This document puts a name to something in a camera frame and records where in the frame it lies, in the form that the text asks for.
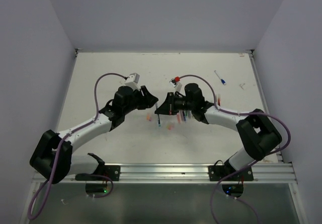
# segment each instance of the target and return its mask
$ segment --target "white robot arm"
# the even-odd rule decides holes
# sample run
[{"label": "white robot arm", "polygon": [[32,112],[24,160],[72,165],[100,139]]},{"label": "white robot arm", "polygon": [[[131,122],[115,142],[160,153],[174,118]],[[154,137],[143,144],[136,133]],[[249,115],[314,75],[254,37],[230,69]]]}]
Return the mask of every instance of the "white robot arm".
[{"label": "white robot arm", "polygon": [[[172,80],[174,86],[178,80]],[[213,103],[205,101],[196,83],[187,84],[185,94],[184,96],[179,92],[169,92],[165,102],[156,109],[155,114],[176,115],[180,110],[190,110],[197,121],[237,131],[244,147],[224,163],[222,173],[219,174],[221,177],[241,170],[254,161],[262,160],[282,141],[273,123],[267,116],[261,114],[262,110],[255,109],[254,114],[245,116],[246,114],[233,110],[217,109]]]},{"label": "white robot arm", "polygon": [[127,77],[125,86],[121,86],[115,93],[114,99],[107,102],[93,118],[58,133],[52,130],[46,131],[30,159],[30,165],[47,180],[55,169],[52,184],[60,182],[65,176],[71,174],[105,174],[104,162],[96,155],[89,154],[80,159],[72,154],[96,136],[118,127],[129,112],[135,109],[144,110],[155,105],[158,98],[151,95],[145,86],[138,88],[138,79],[139,75],[136,73]]}]

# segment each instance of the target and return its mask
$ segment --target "purple cable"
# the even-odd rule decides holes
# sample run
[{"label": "purple cable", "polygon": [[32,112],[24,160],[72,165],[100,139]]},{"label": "purple cable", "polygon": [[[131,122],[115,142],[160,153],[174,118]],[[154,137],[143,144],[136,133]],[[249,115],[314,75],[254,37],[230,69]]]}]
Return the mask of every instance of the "purple cable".
[{"label": "purple cable", "polygon": [[[98,101],[97,101],[97,92],[96,92],[96,91],[97,91],[97,85],[98,85],[99,81],[100,81],[103,77],[105,77],[105,76],[110,76],[110,75],[119,76],[119,77],[122,77],[122,78],[126,79],[126,77],[125,77],[125,76],[122,76],[121,74],[117,74],[117,73],[106,73],[106,74],[104,74],[104,75],[100,76],[100,77],[97,79],[97,81],[96,81],[96,83],[95,83],[95,86],[94,86],[94,100],[95,100],[95,107],[96,107],[96,115],[95,115],[95,118],[94,118],[94,120],[92,120],[92,121],[90,121],[90,122],[88,122],[88,123],[85,123],[84,125],[82,125],[82,126],[80,126],[80,127],[78,127],[78,128],[75,128],[73,131],[71,131],[71,133],[72,133],[72,134],[73,134],[73,133],[75,133],[75,132],[77,132],[77,131],[79,131],[79,130],[81,130],[81,129],[83,129],[83,128],[85,128],[85,127],[87,127],[87,126],[89,126],[89,125],[91,125],[91,124],[92,124],[94,121],[96,121],[96,120],[97,120],[97,118],[99,117],[99,104],[98,104]],[[42,212],[42,210],[43,210],[43,208],[44,208],[44,206],[45,206],[45,204],[46,204],[46,201],[47,201],[47,199],[48,199],[48,195],[49,195],[49,192],[50,192],[51,184],[52,184],[52,181],[53,181],[53,179],[54,179],[55,172],[56,172],[57,162],[58,162],[58,157],[59,157],[59,153],[60,153],[60,148],[61,148],[61,146],[62,146],[63,142],[64,142],[68,137],[70,137],[70,134],[69,134],[69,133],[68,133],[68,134],[66,134],[66,135],[61,139],[61,141],[60,141],[60,142],[59,142],[59,144],[58,144],[58,147],[57,147],[57,150],[56,150],[55,159],[54,159],[54,163],[53,163],[53,166],[52,166],[52,170],[51,170],[51,173],[50,173],[49,180],[46,180],[46,181],[45,181],[45,182],[44,182],[44,183],[39,187],[39,189],[37,190],[37,192],[35,193],[35,195],[32,197],[32,199],[31,199],[31,201],[30,201],[30,204],[29,204],[29,207],[28,207],[28,219],[29,219],[29,220],[34,220],[34,219],[36,219],[36,218],[40,215],[40,213]],[[94,177],[102,177],[102,178],[105,178],[105,179],[107,179],[107,180],[111,181],[111,183],[112,183],[112,180],[111,180],[110,178],[106,177],[106,176],[100,176],[100,175],[92,175],[92,176],[94,176]],[[38,195],[39,195],[40,191],[45,187],[45,185],[46,185],[47,183],[48,183],[48,185],[47,185],[47,189],[46,189],[46,192],[45,192],[45,197],[44,197],[44,199],[43,199],[43,201],[42,201],[42,203],[41,203],[41,205],[40,205],[40,208],[39,208],[39,210],[37,211],[37,213],[36,213],[34,216],[32,216],[32,207],[33,207],[33,204],[34,204],[34,202],[35,202],[36,198],[38,197]],[[101,197],[105,197],[105,196],[109,195],[109,194],[112,192],[112,189],[113,189],[113,183],[112,183],[112,188],[111,188],[111,190],[110,190],[107,194],[102,195],[102,196],[98,196],[97,198],[101,198]]]},{"label": "purple cable", "polygon": [[[212,86],[209,84],[209,82],[208,82],[208,81],[206,81],[206,80],[205,80],[205,79],[203,79],[202,77],[196,76],[195,74],[186,74],[186,75],[184,75],[184,76],[180,77],[180,79],[185,78],[185,77],[195,77],[195,78],[198,78],[198,79],[202,80],[204,83],[206,83],[206,84],[210,87],[211,92],[212,92],[212,94],[213,94],[213,102],[214,102],[214,104],[213,104],[213,105],[214,105],[214,107],[215,107],[218,111],[221,111],[221,112],[223,112],[223,113],[227,113],[227,114],[231,114],[231,115],[234,115],[234,116],[262,115],[262,116],[267,116],[267,117],[273,118],[274,120],[278,121],[278,122],[279,122],[279,123],[280,123],[280,124],[285,128],[285,130],[286,130],[286,133],[287,133],[287,141],[286,141],[286,143],[285,143],[282,147],[277,148],[276,150],[274,150],[274,151],[270,152],[268,155],[275,154],[275,153],[277,153],[277,152],[279,152],[279,151],[282,151],[282,150],[286,149],[286,148],[289,146],[289,144],[290,144],[290,142],[291,142],[291,132],[290,132],[290,130],[288,129],[288,127],[286,126],[286,124],[285,124],[283,121],[281,121],[279,118],[274,117],[274,116],[272,116],[272,115],[270,115],[270,114],[267,114],[267,113],[263,113],[263,112],[235,113],[235,112],[231,112],[231,111],[227,111],[227,110],[224,110],[224,109],[218,108],[218,106],[217,106],[217,99],[216,99],[215,91],[213,90]],[[253,165],[254,165],[254,164],[256,164],[257,162],[258,162],[258,161],[254,161],[254,162],[252,162],[251,164],[246,165],[245,167],[241,168],[240,170],[237,170],[237,171],[235,171],[235,172],[231,173],[230,175],[227,175],[227,176],[225,176],[225,177],[221,178],[221,179],[217,182],[217,184],[215,185],[215,188],[213,189],[213,191],[212,191],[212,193],[211,193],[211,196],[210,196],[210,208],[211,208],[211,214],[212,214],[212,217],[214,218],[214,220],[215,220],[218,224],[219,224],[219,220],[218,220],[218,218],[216,217],[216,215],[215,215],[215,213],[214,213],[214,211],[213,211],[213,205],[212,205],[212,202],[213,202],[214,194],[215,194],[215,192],[216,192],[217,188],[219,187],[220,183],[221,183],[222,181],[224,181],[224,180],[226,180],[226,179],[228,179],[228,178],[230,178],[230,177],[232,177],[232,176],[234,176],[234,175],[236,175],[236,174],[238,174],[238,173],[240,173],[240,172],[242,172],[242,171],[246,170],[247,168],[249,168],[249,167],[253,166]],[[254,212],[254,214],[256,215],[257,223],[261,223],[261,221],[260,221],[260,219],[259,219],[259,215],[258,215],[257,211],[256,211],[256,210],[255,210],[251,205],[249,205],[249,204],[248,204],[247,202],[245,202],[244,200],[241,200],[241,199],[237,199],[237,200],[239,200],[240,202],[242,202],[242,203],[246,204],[247,206],[249,206],[249,207],[252,209],[252,211]]]}]

